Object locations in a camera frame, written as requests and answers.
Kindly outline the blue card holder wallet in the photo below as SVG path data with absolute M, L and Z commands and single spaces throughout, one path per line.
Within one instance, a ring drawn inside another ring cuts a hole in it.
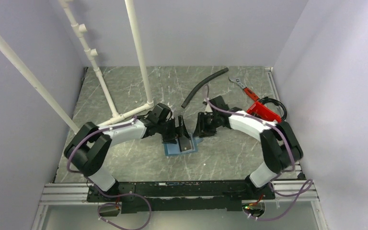
M 164 153 L 166 157 L 179 156 L 198 152 L 198 145 L 203 141 L 203 138 L 193 137 L 192 134 L 187 137 L 176 139 L 176 143 L 164 143 Z

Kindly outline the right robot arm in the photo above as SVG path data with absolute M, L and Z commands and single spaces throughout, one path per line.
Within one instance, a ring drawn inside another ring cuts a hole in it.
M 263 163 L 246 177 L 245 193 L 251 199 L 258 198 L 263 186 L 275 179 L 286 169 L 293 169 L 302 159 L 303 150 L 286 121 L 265 121 L 248 114 L 238 107 L 229 108 L 222 96 L 205 102 L 208 111 L 197 114 L 195 137 L 211 137 L 217 128 L 226 127 L 251 136 L 261 143 Z

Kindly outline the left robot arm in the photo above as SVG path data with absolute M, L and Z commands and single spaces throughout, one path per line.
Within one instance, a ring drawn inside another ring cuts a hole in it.
M 178 145 L 179 152 L 190 150 L 192 146 L 184 118 L 174 117 L 170 107 L 158 103 L 145 115 L 135 115 L 127 122 L 105 126 L 85 123 L 64 150 L 67 170 L 82 174 L 100 189 L 104 200 L 113 201 L 119 194 L 119 182 L 103 166 L 109 149 L 155 134 L 161 136 L 163 144 Z

